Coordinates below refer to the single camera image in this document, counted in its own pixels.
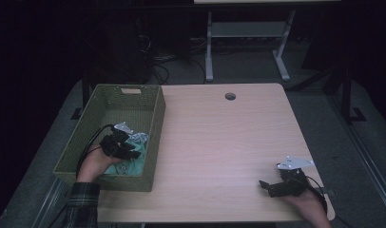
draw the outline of white metal frame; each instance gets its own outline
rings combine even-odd
[[[279,48],[273,50],[273,57],[279,68],[283,81],[290,81],[287,69],[282,61],[282,53],[294,21],[295,11],[291,10],[284,22],[213,22],[212,12],[208,12],[207,22],[207,52],[205,53],[205,80],[214,80],[213,61],[211,57],[211,38],[212,37],[280,37]]]

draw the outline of plaid sleeve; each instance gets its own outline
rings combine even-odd
[[[75,182],[67,204],[64,227],[97,227],[97,206],[100,185]]]

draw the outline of hand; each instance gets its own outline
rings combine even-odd
[[[329,219],[314,193],[306,189],[298,197],[281,197],[282,200],[293,205],[304,219],[309,221],[315,228],[331,228]]]
[[[88,151],[90,151],[90,153],[81,165],[77,182],[94,182],[103,175],[112,164],[122,161],[121,159],[107,156],[99,144],[92,145]]]

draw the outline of gray carpet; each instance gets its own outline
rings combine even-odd
[[[289,44],[283,59],[292,80],[285,83],[279,76],[270,49],[214,55],[213,84],[230,83],[280,83],[290,87],[309,78],[315,71],[301,69],[306,44]],[[204,55],[193,58],[204,67]],[[169,70],[170,85],[201,84],[203,72],[192,62],[175,61],[162,65]],[[150,84],[156,84],[153,77]],[[321,92],[324,80],[303,89],[287,92],[288,99],[299,122],[324,185],[331,190],[331,201],[336,214],[353,227],[386,228],[386,206],[361,162],[357,147],[338,115],[335,102],[340,94],[327,97]],[[352,106],[359,107],[367,122],[353,123],[363,144],[370,152],[386,180],[386,123],[371,104],[362,87],[353,83]],[[74,86],[57,116],[53,126],[39,148],[31,166],[6,212],[0,219],[0,228],[32,227],[35,221],[43,221],[39,227],[47,227],[52,216],[65,204],[68,186],[63,186],[57,199],[53,200],[54,212],[41,208],[54,183],[52,170],[57,163],[77,121],[71,120],[74,110],[82,106],[81,84]],[[347,227],[336,217],[334,227]],[[139,224],[100,224],[100,227],[139,227]],[[306,222],[278,223],[279,228],[310,227]]]

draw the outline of basket handle hole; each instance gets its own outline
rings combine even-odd
[[[122,88],[123,94],[142,94],[139,88]]]

